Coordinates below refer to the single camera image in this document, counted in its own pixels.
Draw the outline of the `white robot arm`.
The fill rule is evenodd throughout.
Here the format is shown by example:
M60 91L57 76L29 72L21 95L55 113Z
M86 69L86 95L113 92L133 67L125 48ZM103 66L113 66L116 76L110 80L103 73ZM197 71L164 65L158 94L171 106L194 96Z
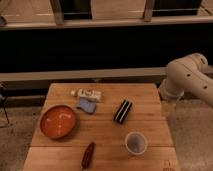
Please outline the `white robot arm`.
M206 57L192 53L166 65L166 78L158 91L167 101L179 100L186 91L213 107L213 79L204 74L208 68Z

